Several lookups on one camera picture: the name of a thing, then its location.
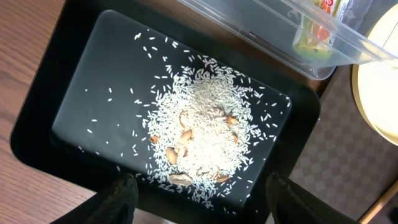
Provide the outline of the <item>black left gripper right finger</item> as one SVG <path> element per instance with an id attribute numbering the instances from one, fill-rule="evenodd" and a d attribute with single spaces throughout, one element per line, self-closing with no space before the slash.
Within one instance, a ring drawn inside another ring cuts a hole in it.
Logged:
<path id="1" fill-rule="evenodd" d="M 358 224 L 316 196 L 276 173 L 266 180 L 269 209 L 280 224 Z"/>

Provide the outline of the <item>yellow plate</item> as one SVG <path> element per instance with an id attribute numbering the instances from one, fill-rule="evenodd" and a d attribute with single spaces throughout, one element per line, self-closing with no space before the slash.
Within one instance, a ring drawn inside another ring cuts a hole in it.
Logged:
<path id="1" fill-rule="evenodd" d="M 397 55 L 397 6 L 391 7 L 370 30 L 368 37 Z M 354 65 L 351 87 L 356 106 L 367 124 L 397 144 L 397 68 L 381 62 Z"/>

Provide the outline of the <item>rice and nut scraps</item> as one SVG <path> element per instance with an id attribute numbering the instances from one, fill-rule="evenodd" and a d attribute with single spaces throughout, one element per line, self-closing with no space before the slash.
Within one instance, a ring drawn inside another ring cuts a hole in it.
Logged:
<path id="1" fill-rule="evenodd" d="M 171 37 L 94 33 L 75 78 L 92 161 L 236 214 L 287 120 L 290 98 Z"/>

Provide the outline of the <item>green snack wrapper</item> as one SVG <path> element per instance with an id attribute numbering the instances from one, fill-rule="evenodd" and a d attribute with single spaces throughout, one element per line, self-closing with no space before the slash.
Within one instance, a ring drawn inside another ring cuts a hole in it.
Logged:
<path id="1" fill-rule="evenodd" d="M 350 5 L 349 0 L 312 0 L 310 2 L 339 22 L 343 20 L 345 11 Z M 295 53 L 305 60 L 328 60 L 333 50 L 326 44 L 333 45 L 335 34 L 303 15 L 301 15 L 300 26 L 301 29 L 296 32 L 292 44 Z"/>

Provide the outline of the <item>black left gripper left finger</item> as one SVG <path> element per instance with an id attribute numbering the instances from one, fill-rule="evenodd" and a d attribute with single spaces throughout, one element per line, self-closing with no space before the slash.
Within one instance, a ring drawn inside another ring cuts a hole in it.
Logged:
<path id="1" fill-rule="evenodd" d="M 136 179 L 124 174 L 52 224 L 132 224 L 138 196 Z"/>

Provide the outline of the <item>wooden chopstick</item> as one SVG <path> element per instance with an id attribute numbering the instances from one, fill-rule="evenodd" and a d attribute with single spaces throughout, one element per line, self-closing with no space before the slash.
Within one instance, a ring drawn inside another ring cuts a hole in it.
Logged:
<path id="1" fill-rule="evenodd" d="M 397 180 L 378 198 L 378 200 L 360 217 L 361 224 L 368 224 L 397 193 Z"/>

